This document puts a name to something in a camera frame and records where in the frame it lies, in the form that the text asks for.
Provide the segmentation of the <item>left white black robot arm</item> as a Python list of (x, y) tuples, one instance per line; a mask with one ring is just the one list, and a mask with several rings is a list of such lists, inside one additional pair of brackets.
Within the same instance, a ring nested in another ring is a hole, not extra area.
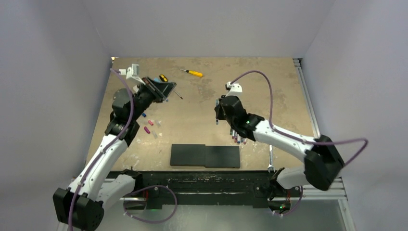
[(99, 148), (82, 172), (66, 189), (58, 188), (53, 203), (59, 222), (71, 231), (94, 231), (100, 225), (105, 210), (121, 197), (137, 197), (143, 191), (152, 195), (160, 192), (161, 185), (147, 185), (142, 174), (129, 169), (117, 178), (105, 182), (114, 163), (130, 146), (140, 128), (137, 119), (152, 103), (164, 102), (174, 90), (175, 82), (157, 82), (149, 77), (138, 78), (138, 91), (128, 86), (115, 92), (110, 122)]

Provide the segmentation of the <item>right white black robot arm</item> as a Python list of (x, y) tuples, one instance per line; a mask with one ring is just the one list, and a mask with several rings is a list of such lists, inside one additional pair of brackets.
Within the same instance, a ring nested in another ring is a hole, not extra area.
[(247, 113), (237, 96), (223, 96), (214, 108), (216, 119), (225, 120), (239, 136), (283, 150), (303, 165), (282, 168), (272, 177), (271, 192), (281, 196), (295, 186), (312, 185), (326, 191), (345, 166), (334, 143), (327, 136), (303, 136), (279, 128), (265, 118)]

